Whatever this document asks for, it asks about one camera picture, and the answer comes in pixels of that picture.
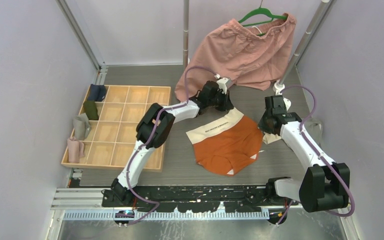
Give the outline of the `orange white underwear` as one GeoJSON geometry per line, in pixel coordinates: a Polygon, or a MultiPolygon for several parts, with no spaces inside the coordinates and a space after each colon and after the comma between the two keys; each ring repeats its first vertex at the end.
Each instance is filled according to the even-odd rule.
{"type": "Polygon", "coordinates": [[[195,161],[207,171],[234,176],[254,163],[263,144],[257,123],[237,108],[208,124],[187,131],[195,161]]]}

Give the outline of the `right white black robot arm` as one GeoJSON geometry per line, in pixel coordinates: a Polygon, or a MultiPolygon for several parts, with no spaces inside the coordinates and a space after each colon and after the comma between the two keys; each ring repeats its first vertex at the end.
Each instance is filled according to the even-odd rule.
{"type": "Polygon", "coordinates": [[[300,202],[309,213],[347,207],[351,200],[349,167],[322,151],[298,114],[287,111],[283,96],[268,96],[264,101],[265,112],[258,128],[280,136],[306,170],[301,181],[290,177],[270,178],[266,184],[266,200],[278,205],[288,198],[300,202]]]}

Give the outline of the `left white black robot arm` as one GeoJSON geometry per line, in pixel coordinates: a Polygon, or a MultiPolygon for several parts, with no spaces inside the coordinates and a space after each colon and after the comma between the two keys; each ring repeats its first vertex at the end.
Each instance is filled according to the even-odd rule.
{"type": "Polygon", "coordinates": [[[193,119],[207,108],[225,112],[234,108],[230,100],[230,78],[207,81],[201,90],[187,101],[162,106],[153,103],[136,126],[136,142],[133,152],[122,172],[114,179],[111,190],[114,200],[122,207],[129,206],[134,199],[136,187],[142,170],[153,152],[167,140],[175,123],[193,119]]]}

